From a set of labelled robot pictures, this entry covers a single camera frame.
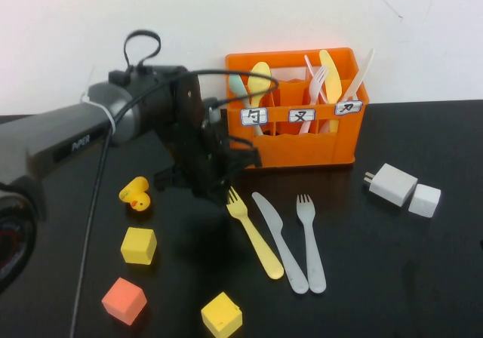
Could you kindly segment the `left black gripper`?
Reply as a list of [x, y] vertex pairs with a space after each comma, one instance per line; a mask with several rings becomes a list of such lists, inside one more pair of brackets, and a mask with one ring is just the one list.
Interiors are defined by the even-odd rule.
[[193, 195], [213, 203], [226, 203], [231, 187], [233, 169], [250, 166], [262, 167], [257, 148], [231, 148], [218, 131], [221, 112], [214, 107], [202, 111], [196, 121], [182, 118], [174, 129], [174, 142], [170, 147], [174, 157], [171, 168], [171, 185], [190, 188]]

